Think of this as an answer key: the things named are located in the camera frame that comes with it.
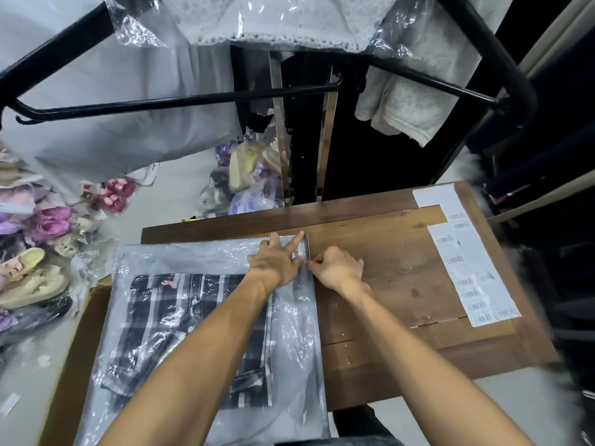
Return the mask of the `person's right hand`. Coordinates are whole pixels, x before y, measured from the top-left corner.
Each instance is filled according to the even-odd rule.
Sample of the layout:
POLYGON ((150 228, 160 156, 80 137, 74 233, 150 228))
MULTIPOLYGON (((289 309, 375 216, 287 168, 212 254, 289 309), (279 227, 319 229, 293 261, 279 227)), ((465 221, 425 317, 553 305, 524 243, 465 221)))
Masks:
POLYGON ((314 275, 326 288, 331 289, 348 301, 372 296, 371 288, 362 280, 364 261, 351 254, 330 246, 309 261, 324 262, 326 269, 321 275, 314 275))

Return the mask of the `person's left hand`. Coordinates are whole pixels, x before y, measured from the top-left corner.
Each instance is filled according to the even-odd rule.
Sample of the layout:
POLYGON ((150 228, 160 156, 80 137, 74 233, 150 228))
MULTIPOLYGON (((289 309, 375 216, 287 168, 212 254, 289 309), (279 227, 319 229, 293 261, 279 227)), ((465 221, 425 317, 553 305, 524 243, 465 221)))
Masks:
POLYGON ((271 294, 274 290, 287 285, 293 280, 292 253, 301 241, 304 232, 300 231, 284 246, 280 239, 280 252, 267 253, 267 240, 261 241, 258 251, 248 256, 248 277, 259 278, 265 292, 271 294))

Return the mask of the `white barcode sticker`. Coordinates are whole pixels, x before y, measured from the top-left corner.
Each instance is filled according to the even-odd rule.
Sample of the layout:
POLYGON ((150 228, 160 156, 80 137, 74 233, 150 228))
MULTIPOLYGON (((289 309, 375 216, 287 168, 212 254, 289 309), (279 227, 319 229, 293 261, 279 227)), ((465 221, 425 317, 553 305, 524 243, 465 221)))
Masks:
POLYGON ((310 260, 309 240, 306 233, 303 234, 301 241, 296 245, 292 253, 291 260, 300 259, 302 262, 310 260))

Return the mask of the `clear plastic garment bag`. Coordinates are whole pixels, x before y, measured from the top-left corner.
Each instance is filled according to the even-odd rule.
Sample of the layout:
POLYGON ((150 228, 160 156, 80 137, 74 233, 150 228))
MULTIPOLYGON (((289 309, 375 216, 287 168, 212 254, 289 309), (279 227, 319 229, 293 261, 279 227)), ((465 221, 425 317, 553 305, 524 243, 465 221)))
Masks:
MULTIPOLYGON (((120 337, 127 293, 138 275, 245 275, 261 238, 117 247, 98 353, 74 446, 96 446, 116 418, 100 380, 120 337)), ((330 437, 314 279, 306 268, 273 294, 272 406, 219 410, 206 446, 273 446, 330 437)))

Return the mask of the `person's right forearm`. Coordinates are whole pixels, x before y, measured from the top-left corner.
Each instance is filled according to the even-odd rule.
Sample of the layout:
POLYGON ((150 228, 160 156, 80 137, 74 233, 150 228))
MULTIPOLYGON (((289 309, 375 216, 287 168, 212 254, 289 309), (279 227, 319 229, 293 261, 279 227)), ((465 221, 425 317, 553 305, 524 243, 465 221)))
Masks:
POLYGON ((431 446, 536 446, 472 380, 383 307, 362 281, 337 291, 381 353, 431 446))

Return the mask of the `black white plaid shirt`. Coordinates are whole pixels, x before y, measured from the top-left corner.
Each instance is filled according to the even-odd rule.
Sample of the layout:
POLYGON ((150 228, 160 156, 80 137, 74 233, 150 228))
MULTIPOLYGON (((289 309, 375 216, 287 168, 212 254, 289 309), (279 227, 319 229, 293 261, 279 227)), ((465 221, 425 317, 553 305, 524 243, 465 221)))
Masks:
MULTIPOLYGON (((156 367, 237 288, 244 275, 138 275, 127 293, 120 337, 100 380, 113 412, 124 408, 156 367)), ((273 296, 261 310, 221 408, 272 406, 273 296)))

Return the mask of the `blank white backing paper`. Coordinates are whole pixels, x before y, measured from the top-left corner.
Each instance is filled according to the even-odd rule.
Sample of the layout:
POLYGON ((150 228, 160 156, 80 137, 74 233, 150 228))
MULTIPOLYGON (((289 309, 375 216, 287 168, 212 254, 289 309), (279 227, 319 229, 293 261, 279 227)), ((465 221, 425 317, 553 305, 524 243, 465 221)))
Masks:
POLYGON ((412 194, 419 208, 440 206, 448 223, 470 221, 454 183, 414 189, 412 194))

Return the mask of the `white barcode label sheet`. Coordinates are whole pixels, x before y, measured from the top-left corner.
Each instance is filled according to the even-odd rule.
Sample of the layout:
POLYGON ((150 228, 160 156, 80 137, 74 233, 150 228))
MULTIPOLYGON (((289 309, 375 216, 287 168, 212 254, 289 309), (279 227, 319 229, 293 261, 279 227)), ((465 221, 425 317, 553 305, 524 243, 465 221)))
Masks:
POLYGON ((521 317, 469 220, 427 228, 472 327, 521 317))

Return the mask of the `person's dark shorts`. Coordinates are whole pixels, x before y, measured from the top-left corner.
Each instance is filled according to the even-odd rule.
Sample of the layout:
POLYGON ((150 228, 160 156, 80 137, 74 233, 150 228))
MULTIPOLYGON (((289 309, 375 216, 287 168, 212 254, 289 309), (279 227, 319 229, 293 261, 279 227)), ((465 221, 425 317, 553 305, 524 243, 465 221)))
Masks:
POLYGON ((338 446, 405 446, 382 424, 368 405, 332 412, 338 446))

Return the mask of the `black metal clothes rack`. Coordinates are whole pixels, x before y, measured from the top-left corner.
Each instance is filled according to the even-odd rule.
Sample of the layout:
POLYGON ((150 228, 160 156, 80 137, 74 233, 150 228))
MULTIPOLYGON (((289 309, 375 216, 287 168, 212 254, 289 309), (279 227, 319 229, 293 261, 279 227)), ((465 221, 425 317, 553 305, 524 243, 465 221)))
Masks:
MULTIPOLYGON (((520 113, 521 125, 524 126, 534 116, 534 113, 537 110, 537 95, 527 78, 513 63, 508 52, 504 50, 500 41, 493 35, 491 29, 495 25, 492 20, 487 22, 484 21, 471 0, 435 1, 442 6, 454 23, 456 23, 467 40, 478 51, 479 56, 487 61, 496 73, 502 77, 508 96, 503 98, 485 96, 450 82, 439 80, 436 77, 421 73, 420 71, 405 65, 405 60, 411 59, 413 56, 408 58, 388 58, 377 55, 338 53, 328 50, 306 50, 306 52, 312 51, 314 56, 330 58, 333 63, 342 66, 344 83, 338 91, 353 90, 361 92, 365 85, 365 77, 363 71, 358 70, 356 67, 360 63, 369 63, 371 66, 388 71, 390 74, 407 78, 408 80, 437 89, 444 93, 460 98, 476 100, 480 104, 488 106, 490 109, 497 112, 518 110, 520 113)), ((233 90, 229 92, 198 94, 192 96, 149 98, 143 100, 83 104, 43 109, 23 103, 22 97, 24 94, 62 70, 65 66, 74 62, 87 51, 91 50, 91 48, 97 46, 110 36, 116 37, 116 34, 108 9, 103 0, 99 5, 93 7, 77 21, 73 22, 58 34, 37 46, 33 51, 28 52, 23 58, 1 71, 0 130, 2 129, 3 115, 6 110, 11 110, 15 113, 15 119, 19 124, 30 126, 52 121, 86 119, 212 104, 234 103, 236 105, 245 100, 251 101, 262 98, 276 98, 284 96, 287 93, 284 89, 233 90)), ((39 169, 35 164, 28 165, 30 165, 36 172, 39 169)), ((46 178, 46 180, 55 187, 66 186, 62 179, 52 180, 46 178)))

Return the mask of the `white lace garment in plastic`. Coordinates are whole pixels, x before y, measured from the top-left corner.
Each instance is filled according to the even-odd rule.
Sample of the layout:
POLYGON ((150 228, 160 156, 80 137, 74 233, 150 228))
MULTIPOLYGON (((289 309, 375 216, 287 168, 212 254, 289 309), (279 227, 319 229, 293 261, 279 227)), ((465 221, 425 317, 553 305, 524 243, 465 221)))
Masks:
POLYGON ((118 41, 412 56, 435 0, 104 0, 118 41))

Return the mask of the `brown cardboard box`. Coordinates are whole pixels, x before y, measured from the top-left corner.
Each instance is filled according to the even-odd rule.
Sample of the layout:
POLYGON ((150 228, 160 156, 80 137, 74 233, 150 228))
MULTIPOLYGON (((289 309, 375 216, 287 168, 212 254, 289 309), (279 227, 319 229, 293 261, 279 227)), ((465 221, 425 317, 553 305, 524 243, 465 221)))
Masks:
POLYGON ((36 446, 73 446, 108 313, 112 277, 88 293, 36 446))

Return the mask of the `pile of bagged slippers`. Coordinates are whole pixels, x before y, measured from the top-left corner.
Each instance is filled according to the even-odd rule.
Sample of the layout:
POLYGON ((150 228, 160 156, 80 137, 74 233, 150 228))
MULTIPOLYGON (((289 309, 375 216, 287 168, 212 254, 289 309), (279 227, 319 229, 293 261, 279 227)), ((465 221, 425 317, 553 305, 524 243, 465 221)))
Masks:
POLYGON ((98 224, 0 142, 0 354, 78 311, 98 224))

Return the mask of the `beige wooden beam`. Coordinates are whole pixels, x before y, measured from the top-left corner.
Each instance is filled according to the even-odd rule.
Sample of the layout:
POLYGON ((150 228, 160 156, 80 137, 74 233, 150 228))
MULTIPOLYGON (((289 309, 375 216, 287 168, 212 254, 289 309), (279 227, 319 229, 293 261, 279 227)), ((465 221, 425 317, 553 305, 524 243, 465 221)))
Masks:
POLYGON ((525 203, 518 208, 514 208, 512 210, 508 210, 501 214, 487 217, 486 220, 490 225, 501 224, 512 220, 516 217, 529 213, 531 211, 537 210, 539 208, 543 208, 546 205, 553 204, 555 202, 560 202, 565 200, 579 192, 587 190, 591 187, 595 186, 595 169, 590 172, 585 173, 584 175, 573 179, 566 184, 561 185, 558 188, 555 188, 549 193, 544 194, 543 196, 525 203))

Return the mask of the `dark hanging garments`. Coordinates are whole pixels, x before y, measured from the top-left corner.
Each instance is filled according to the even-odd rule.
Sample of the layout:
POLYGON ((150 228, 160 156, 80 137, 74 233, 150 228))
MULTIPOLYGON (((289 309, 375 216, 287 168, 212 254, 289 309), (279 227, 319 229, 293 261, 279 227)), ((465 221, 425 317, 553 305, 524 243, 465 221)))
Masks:
MULTIPOLYGON (((493 176, 495 215, 595 169, 595 0, 572 0, 521 62, 539 101, 522 129, 518 110, 488 115, 466 144, 493 176)), ((497 224, 520 246, 561 353, 595 399, 595 186, 497 224)))

